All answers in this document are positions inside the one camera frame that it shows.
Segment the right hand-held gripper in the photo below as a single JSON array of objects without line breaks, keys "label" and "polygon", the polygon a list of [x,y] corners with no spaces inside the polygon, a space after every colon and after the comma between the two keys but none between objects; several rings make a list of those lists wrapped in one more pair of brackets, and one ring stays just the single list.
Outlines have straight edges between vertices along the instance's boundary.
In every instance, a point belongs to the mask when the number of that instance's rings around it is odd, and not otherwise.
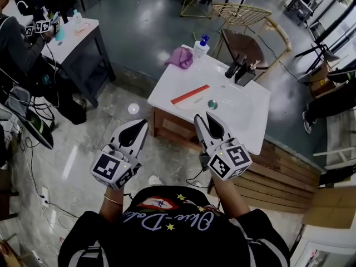
[{"label": "right hand-held gripper", "polygon": [[226,123],[213,113],[207,112],[207,128],[204,119],[196,114],[194,126],[199,142],[203,149],[208,144],[217,144],[208,147],[199,155],[202,169],[210,170],[220,180],[227,181],[240,176],[253,163],[247,149],[233,138]]}]

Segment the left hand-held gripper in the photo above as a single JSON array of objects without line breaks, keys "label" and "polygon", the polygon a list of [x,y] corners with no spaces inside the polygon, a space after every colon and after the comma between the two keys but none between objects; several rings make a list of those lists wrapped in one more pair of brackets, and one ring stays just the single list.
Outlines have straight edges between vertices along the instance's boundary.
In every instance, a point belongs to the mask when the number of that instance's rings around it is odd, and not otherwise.
[{"label": "left hand-held gripper", "polygon": [[100,183],[120,190],[142,166],[138,160],[149,130],[144,119],[129,121],[114,130],[110,141],[96,153],[90,172]]}]

